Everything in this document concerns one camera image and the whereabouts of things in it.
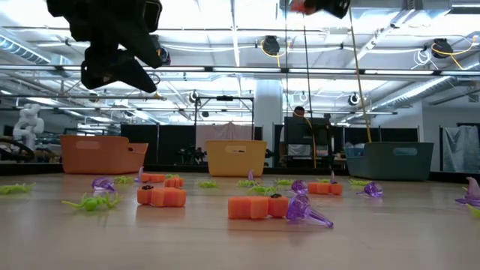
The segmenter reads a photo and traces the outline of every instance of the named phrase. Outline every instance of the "green plastic toy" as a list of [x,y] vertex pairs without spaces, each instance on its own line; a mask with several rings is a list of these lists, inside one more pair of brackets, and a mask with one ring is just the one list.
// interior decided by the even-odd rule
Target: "green plastic toy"
[[32,191],[32,188],[35,186],[33,184],[12,184],[0,186],[0,194],[18,194],[18,193],[29,193]]
[[198,183],[198,186],[201,188],[216,188],[217,182],[216,181],[202,181]]
[[293,179],[277,179],[275,180],[276,185],[287,185],[291,186],[295,180]]
[[266,195],[267,193],[272,193],[276,194],[277,193],[277,188],[274,186],[271,187],[263,187],[260,185],[254,186],[251,189],[247,190],[247,195],[256,193],[256,194],[261,194],[261,195]]
[[102,206],[103,204],[109,209],[112,209],[120,202],[120,199],[121,199],[119,198],[118,193],[115,193],[115,199],[112,202],[110,202],[108,193],[105,196],[97,196],[95,198],[94,197],[86,198],[86,196],[87,196],[87,193],[84,193],[82,195],[82,199],[80,199],[80,204],[67,202],[67,201],[62,201],[61,203],[78,208],[78,209],[85,208],[86,211],[94,211],[94,210],[97,210],[97,206]]
[[477,209],[477,208],[471,206],[470,204],[467,204],[466,207],[468,207],[468,209],[470,209],[474,218],[480,218],[480,209]]
[[248,188],[256,185],[258,185],[258,183],[253,180],[243,180],[243,181],[240,180],[237,182],[237,187],[243,187],[243,188]]
[[353,180],[353,179],[350,179],[348,182],[349,182],[351,185],[366,186],[366,185],[370,184],[372,181],[362,181],[362,180]]
[[116,176],[113,178],[116,184],[132,184],[135,182],[135,178],[130,176]]

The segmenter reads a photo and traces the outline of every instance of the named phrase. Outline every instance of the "wooden table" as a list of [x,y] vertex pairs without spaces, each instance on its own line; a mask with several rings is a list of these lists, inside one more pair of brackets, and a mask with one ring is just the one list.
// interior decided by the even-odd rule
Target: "wooden table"
[[[237,178],[181,174],[185,208],[138,206],[135,185],[118,186],[110,211],[76,211],[94,176],[2,177],[3,185],[37,182],[31,194],[0,196],[0,269],[477,269],[480,220],[454,199],[459,184],[380,182],[383,199],[310,196],[334,229],[286,220],[228,220]],[[275,176],[264,179],[270,185]]]

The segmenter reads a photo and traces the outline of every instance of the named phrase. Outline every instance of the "white pillar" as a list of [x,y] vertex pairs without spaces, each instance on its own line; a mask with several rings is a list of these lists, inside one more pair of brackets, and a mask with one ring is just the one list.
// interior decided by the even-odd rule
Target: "white pillar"
[[[256,127],[263,127],[263,140],[267,142],[267,149],[274,152],[274,125],[281,125],[283,120],[282,102],[283,87],[280,80],[261,79],[256,81],[255,116],[253,121]],[[266,160],[273,167],[273,158]]]

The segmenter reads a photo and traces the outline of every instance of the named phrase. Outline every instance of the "purple plastic toy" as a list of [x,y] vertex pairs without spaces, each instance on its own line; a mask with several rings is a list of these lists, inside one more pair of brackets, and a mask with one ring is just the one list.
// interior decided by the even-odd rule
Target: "purple plastic toy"
[[106,191],[115,191],[113,188],[113,181],[108,177],[96,178],[92,183],[91,187],[96,191],[106,190]]
[[255,181],[255,178],[254,178],[254,171],[251,169],[250,171],[248,171],[248,177],[247,177],[248,181]]
[[286,219],[289,221],[297,221],[305,218],[316,221],[328,228],[333,228],[333,222],[310,206],[310,200],[307,195],[299,194],[290,200]]
[[358,192],[357,194],[367,194],[373,198],[380,198],[383,194],[383,190],[379,184],[372,181],[365,186],[362,192]]
[[467,177],[468,190],[465,193],[465,197],[462,199],[456,199],[457,203],[470,204],[471,206],[480,207],[480,187],[479,183],[473,177]]
[[135,182],[140,183],[142,181],[143,167],[138,170],[138,177],[135,178]]
[[333,170],[330,175],[330,184],[337,184],[337,181],[335,181],[335,172],[333,172]]
[[307,182],[303,180],[294,181],[292,184],[292,191],[296,194],[306,194],[308,192]]

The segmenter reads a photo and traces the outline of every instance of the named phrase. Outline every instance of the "white robot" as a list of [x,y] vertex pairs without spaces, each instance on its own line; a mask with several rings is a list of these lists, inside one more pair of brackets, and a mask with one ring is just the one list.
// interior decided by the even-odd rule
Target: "white robot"
[[40,105],[26,104],[20,110],[20,119],[13,127],[13,139],[22,140],[32,151],[35,150],[35,139],[37,134],[44,132],[44,120],[38,118],[40,112]]

